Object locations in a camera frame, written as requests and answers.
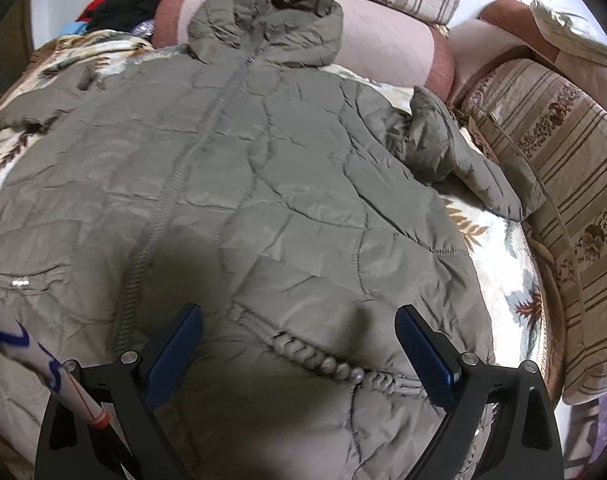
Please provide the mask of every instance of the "zipper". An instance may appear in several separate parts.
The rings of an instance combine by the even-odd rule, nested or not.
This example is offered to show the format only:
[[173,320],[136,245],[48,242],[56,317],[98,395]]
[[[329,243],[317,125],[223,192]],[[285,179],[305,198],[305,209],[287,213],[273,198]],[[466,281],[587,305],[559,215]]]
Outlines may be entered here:
[[179,161],[174,168],[168,183],[161,190],[161,196],[158,200],[158,207],[154,214],[154,221],[149,224],[144,231],[139,235],[139,240],[135,245],[134,256],[130,260],[128,274],[126,276],[125,286],[123,288],[123,308],[120,319],[117,322],[116,338],[114,342],[114,352],[119,355],[127,350],[134,324],[136,322],[136,310],[141,300],[141,283],[145,276],[145,272],[150,263],[154,248],[159,239],[163,237],[168,228],[168,220],[174,209],[179,192],[186,180],[186,173],[190,162],[199,152],[203,143],[212,133],[212,128],[219,120],[223,107],[228,104],[232,94],[230,90],[236,90],[236,83],[245,78],[249,65],[254,63],[253,57],[248,57],[244,60],[235,72],[228,78],[222,86],[221,91],[210,103],[205,113],[206,119],[203,121],[203,126],[200,130],[200,135],[190,144],[187,145],[184,153],[179,158]]

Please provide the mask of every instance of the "pink pillow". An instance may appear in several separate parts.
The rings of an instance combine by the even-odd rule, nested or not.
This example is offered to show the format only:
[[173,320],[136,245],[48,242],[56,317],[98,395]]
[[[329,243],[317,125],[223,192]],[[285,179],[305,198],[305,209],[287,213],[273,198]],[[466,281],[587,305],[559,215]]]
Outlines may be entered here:
[[[187,43],[187,26],[205,0],[161,0],[155,48]],[[455,78],[447,40],[423,22],[368,0],[335,0],[344,10],[335,63],[361,77],[395,86],[421,85],[446,100]]]

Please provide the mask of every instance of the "screw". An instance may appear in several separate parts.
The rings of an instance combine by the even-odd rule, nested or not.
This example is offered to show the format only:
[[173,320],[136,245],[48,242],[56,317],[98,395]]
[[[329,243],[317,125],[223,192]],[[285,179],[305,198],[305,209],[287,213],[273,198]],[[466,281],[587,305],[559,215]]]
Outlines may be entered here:
[[530,372],[532,374],[536,374],[539,369],[535,362],[533,361],[523,361],[523,368],[525,368],[526,372]]
[[475,366],[478,364],[479,358],[472,352],[466,352],[465,354],[461,354],[461,361],[467,365]]
[[139,355],[137,354],[137,352],[130,350],[121,355],[121,362],[124,365],[129,365],[129,364],[134,363],[138,358],[139,358]]
[[74,359],[70,359],[64,362],[63,367],[67,372],[73,372],[77,367],[77,362]]

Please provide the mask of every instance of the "blue fabric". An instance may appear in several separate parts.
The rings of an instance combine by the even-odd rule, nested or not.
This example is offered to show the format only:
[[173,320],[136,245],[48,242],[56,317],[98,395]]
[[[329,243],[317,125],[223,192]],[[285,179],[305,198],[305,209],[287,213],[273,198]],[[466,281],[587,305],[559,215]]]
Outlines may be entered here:
[[87,22],[72,22],[65,25],[57,34],[57,36],[66,36],[68,34],[78,34],[82,36],[88,28]]

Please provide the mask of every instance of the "jacket sleeve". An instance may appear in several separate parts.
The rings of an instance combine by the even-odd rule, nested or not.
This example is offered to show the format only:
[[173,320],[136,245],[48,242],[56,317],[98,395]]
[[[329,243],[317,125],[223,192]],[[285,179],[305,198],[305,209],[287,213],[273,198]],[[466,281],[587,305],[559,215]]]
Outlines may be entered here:
[[[415,87],[412,115],[390,108],[362,114],[368,129],[413,176],[428,186],[456,176],[492,212],[522,221],[524,208],[501,168],[472,150],[445,104],[432,92]],[[369,107],[363,103],[360,109]]]
[[99,91],[93,63],[73,66],[48,86],[21,94],[8,103],[0,111],[0,130],[27,127],[45,130]]

